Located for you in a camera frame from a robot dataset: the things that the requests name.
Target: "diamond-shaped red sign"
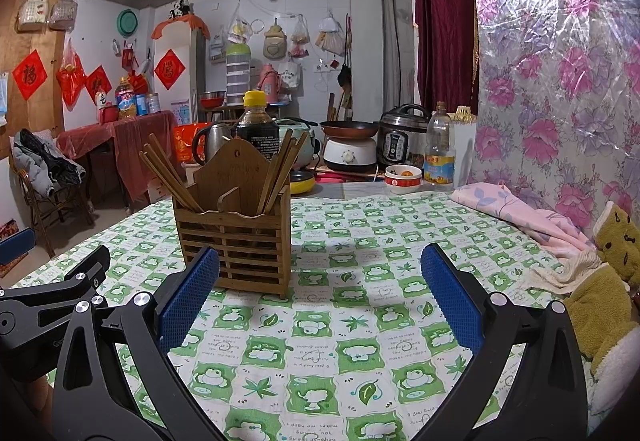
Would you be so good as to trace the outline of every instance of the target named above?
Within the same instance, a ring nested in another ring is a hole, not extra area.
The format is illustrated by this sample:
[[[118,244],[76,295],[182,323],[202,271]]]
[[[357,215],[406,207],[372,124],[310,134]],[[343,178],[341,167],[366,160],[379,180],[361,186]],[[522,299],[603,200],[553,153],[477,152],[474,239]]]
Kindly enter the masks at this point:
[[[156,76],[164,85],[164,88],[169,90],[175,81],[184,71],[184,65],[180,62],[180,59],[176,56],[173,49],[167,51],[164,56],[158,62],[156,69]]]
[[[105,94],[108,94],[111,91],[111,82],[107,78],[107,73],[104,72],[104,68],[100,65],[94,69],[94,72],[91,73],[84,81],[84,87],[89,92],[89,96],[95,103],[95,94],[98,89],[102,89]]]
[[[34,49],[22,62],[15,66],[13,75],[22,98],[28,100],[47,79],[47,72],[42,65],[38,51]]]

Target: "brown pan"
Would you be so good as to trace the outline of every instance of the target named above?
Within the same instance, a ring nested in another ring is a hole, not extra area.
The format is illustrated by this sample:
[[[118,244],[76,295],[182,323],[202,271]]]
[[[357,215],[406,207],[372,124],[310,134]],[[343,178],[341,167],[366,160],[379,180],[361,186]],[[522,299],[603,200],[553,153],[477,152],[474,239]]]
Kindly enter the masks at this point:
[[[378,124],[370,124],[369,122],[322,122],[320,127],[327,136],[352,140],[372,138],[378,132]]]

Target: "yellow bottle cap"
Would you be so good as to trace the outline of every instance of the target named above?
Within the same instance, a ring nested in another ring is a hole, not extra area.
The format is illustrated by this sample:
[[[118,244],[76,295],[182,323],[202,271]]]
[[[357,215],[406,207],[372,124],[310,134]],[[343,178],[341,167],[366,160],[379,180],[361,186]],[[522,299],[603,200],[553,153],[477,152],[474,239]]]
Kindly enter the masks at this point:
[[[244,106],[245,107],[256,107],[256,106],[266,106],[267,105],[267,95],[264,91],[247,91],[244,94]]]

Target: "yellow pan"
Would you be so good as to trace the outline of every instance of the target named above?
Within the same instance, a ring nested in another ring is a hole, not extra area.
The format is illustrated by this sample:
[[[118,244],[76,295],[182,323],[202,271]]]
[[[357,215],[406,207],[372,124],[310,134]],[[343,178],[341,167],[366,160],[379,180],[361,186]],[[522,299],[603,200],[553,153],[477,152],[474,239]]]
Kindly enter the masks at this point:
[[[305,194],[316,184],[312,172],[290,172],[289,174],[291,195]]]

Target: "pressure cooker lid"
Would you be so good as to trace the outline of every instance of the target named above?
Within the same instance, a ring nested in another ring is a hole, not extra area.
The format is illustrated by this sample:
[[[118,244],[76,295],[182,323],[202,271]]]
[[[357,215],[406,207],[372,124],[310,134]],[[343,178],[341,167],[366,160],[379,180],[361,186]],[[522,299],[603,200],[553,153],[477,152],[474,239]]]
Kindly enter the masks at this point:
[[[409,111],[415,109],[422,114],[410,114]],[[405,104],[396,107],[385,113],[380,118],[380,122],[390,126],[407,127],[425,131],[429,125],[429,112],[422,106],[416,104]]]

